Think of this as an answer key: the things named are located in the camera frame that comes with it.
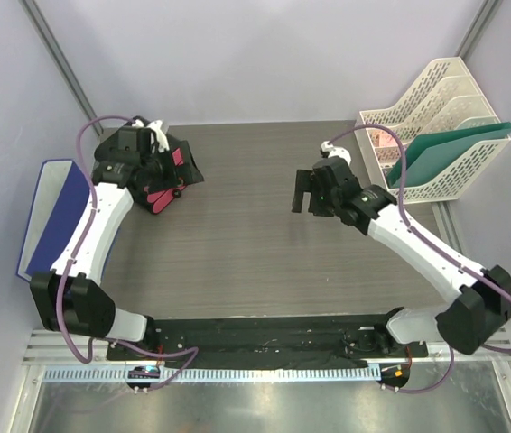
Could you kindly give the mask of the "black drawer organizer cabinet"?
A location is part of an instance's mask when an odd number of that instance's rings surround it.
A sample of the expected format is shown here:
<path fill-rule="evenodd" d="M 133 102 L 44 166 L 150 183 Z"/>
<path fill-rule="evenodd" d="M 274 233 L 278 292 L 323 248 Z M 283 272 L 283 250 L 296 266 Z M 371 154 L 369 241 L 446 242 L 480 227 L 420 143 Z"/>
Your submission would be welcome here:
<path fill-rule="evenodd" d="M 143 159 L 132 183 L 134 202 L 154 215 L 181 198 L 186 187 L 204 181 L 189 143 L 171 134 L 166 138 L 170 150 Z"/>

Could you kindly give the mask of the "pink drawer front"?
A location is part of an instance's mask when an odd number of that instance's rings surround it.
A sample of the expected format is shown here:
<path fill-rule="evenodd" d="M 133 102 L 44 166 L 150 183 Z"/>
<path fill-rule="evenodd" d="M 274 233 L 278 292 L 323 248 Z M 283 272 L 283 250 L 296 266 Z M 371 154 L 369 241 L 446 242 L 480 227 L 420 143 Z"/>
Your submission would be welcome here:
<path fill-rule="evenodd" d="M 180 186 L 178 188 L 167 189 L 162 191 L 163 195 L 155 202 L 149 203 L 151 205 L 151 212 L 154 215 L 160 214 L 167 206 L 169 206 L 175 199 L 182 196 L 182 192 L 186 186 Z"/>

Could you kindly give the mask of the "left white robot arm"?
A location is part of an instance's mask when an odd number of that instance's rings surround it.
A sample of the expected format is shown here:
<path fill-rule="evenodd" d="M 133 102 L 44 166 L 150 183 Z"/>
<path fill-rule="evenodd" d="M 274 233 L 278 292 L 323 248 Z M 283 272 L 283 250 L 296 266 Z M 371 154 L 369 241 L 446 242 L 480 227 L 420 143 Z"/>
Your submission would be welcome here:
<path fill-rule="evenodd" d="M 166 133 L 163 121 L 136 117 L 98 145 L 93 172 L 70 164 L 27 266 L 45 329 L 124 340 L 141 360 L 157 353 L 151 318 L 119 308 L 101 282 L 127 214 L 134 205 L 158 214 L 178 198 L 189 183 L 188 156 L 188 144 Z"/>

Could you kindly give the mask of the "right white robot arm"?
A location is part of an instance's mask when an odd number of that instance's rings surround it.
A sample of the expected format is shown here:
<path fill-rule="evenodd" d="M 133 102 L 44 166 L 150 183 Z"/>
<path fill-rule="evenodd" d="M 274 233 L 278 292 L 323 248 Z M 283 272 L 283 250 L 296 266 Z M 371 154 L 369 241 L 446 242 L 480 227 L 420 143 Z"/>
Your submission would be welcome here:
<path fill-rule="evenodd" d="M 396 199 L 378 185 L 361 187 L 348 163 L 337 156 L 298 170 L 292 211 L 338 217 L 398 254 L 440 294 L 441 304 L 424 309 L 401 307 L 389 312 L 374 334 L 379 353 L 397 355 L 409 343 L 442 339 L 452 349 L 472 355 L 510 319 L 511 277 L 496 265 L 487 269 L 446 245 L 412 220 Z"/>

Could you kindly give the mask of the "blue binder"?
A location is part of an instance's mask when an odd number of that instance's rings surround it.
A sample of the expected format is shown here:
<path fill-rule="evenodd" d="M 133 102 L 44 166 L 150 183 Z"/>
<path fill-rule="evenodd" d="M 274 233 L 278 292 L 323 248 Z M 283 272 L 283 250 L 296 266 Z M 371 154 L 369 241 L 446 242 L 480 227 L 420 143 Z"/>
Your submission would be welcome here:
<path fill-rule="evenodd" d="M 47 160 L 35 184 L 17 276 L 29 282 L 60 257 L 88 202 L 89 188 L 73 160 Z"/>

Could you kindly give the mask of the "pink paper note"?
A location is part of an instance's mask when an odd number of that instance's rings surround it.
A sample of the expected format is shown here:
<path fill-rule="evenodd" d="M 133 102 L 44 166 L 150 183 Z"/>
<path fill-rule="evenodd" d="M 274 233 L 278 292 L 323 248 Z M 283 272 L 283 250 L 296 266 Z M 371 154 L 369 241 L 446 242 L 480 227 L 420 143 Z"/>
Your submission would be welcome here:
<path fill-rule="evenodd" d="M 375 147 L 396 146 L 396 140 L 390 133 L 378 130 L 372 134 L 372 138 Z"/>

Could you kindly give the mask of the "green folder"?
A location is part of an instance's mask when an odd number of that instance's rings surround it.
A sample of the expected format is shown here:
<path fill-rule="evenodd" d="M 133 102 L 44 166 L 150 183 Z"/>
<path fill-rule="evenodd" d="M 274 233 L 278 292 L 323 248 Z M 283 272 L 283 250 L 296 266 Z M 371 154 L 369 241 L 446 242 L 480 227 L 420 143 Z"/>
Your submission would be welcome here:
<path fill-rule="evenodd" d="M 422 186 L 473 145 L 484 140 L 505 139 L 510 133 L 511 123 L 505 122 L 416 136 L 405 148 L 405 186 Z"/>

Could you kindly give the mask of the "white mesh file rack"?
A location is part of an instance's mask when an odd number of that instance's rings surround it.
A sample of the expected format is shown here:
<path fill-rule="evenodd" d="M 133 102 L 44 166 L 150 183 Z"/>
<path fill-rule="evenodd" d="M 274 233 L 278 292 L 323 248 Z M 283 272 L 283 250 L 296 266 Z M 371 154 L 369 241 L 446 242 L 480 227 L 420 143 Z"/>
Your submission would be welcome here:
<path fill-rule="evenodd" d="M 404 202 L 459 198 L 511 140 L 459 57 L 432 60 L 399 100 L 364 110 L 355 133 L 370 181 Z"/>

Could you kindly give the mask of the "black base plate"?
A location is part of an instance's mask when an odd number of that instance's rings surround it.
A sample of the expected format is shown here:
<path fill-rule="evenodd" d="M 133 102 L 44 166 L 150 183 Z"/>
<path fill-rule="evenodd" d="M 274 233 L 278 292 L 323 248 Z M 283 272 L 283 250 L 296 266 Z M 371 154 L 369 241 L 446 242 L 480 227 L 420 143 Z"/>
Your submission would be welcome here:
<path fill-rule="evenodd" d="M 400 349 L 409 352 L 412 342 L 402 345 L 387 333 L 387 314 L 267 317 L 161 319 L 155 322 L 155 335 L 147 348 L 162 348 L 167 353 L 196 346 L 200 348 L 248 349 L 257 345 L 295 348 L 302 340 L 318 338 L 316 345 L 336 343 L 345 351 L 371 355 L 391 355 Z"/>

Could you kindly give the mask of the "aluminium rail frame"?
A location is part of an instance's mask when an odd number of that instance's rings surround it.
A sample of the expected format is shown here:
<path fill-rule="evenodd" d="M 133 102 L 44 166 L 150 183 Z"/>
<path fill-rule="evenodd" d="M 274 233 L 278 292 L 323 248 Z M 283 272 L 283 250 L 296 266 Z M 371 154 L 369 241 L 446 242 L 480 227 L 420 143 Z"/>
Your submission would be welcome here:
<path fill-rule="evenodd" d="M 306 369 L 343 369 L 364 368 L 364 364 L 409 364 L 408 351 L 400 349 L 391 355 L 371 355 L 357 351 L 345 351 L 343 343 L 337 339 L 336 343 L 327 343 L 321 346 L 318 338 L 302 340 L 296 343 L 295 348 L 275 347 L 270 345 L 248 349 L 200 348 L 198 354 L 191 362 L 194 369 L 208 370 L 306 370 Z M 141 355 L 133 350 L 117 344 L 97 341 L 93 343 L 93 358 L 89 365 L 126 363 L 133 365 L 150 364 L 151 362 L 167 362 L 170 368 L 180 368 L 190 355 L 183 355 L 167 359 Z M 411 344 L 409 348 L 413 363 L 418 362 L 448 362 L 449 349 L 441 343 Z M 474 355 L 463 355 L 454 350 L 455 362 L 476 361 L 511 361 L 511 355 L 498 354 L 485 349 L 478 350 Z M 73 365 L 86 364 L 76 359 L 67 347 L 60 334 L 51 331 L 33 331 L 29 344 L 23 355 L 23 365 Z"/>

